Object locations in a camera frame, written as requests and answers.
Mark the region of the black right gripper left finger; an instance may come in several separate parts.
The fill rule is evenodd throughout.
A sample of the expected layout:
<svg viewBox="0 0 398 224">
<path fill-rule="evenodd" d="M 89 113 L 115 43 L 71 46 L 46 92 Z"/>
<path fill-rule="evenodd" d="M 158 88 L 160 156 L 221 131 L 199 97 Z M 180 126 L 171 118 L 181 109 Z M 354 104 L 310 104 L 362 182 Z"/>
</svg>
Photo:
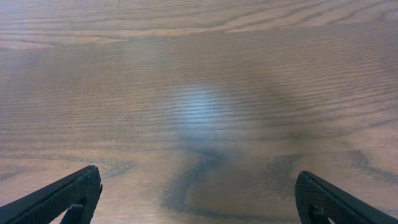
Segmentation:
<svg viewBox="0 0 398 224">
<path fill-rule="evenodd" d="M 50 185 L 1 207 L 1 223 L 51 223 L 64 213 L 62 223 L 89 224 L 102 193 L 99 169 L 84 167 Z"/>
</svg>

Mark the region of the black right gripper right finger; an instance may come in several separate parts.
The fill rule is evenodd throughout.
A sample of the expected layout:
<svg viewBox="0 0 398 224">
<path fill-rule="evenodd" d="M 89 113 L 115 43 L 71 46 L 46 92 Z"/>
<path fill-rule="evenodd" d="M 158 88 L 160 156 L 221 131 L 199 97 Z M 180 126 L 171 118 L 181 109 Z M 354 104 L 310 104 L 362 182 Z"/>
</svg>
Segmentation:
<svg viewBox="0 0 398 224">
<path fill-rule="evenodd" d="M 397 224 L 396 218 L 306 170 L 297 177 L 295 203 L 302 224 Z"/>
</svg>

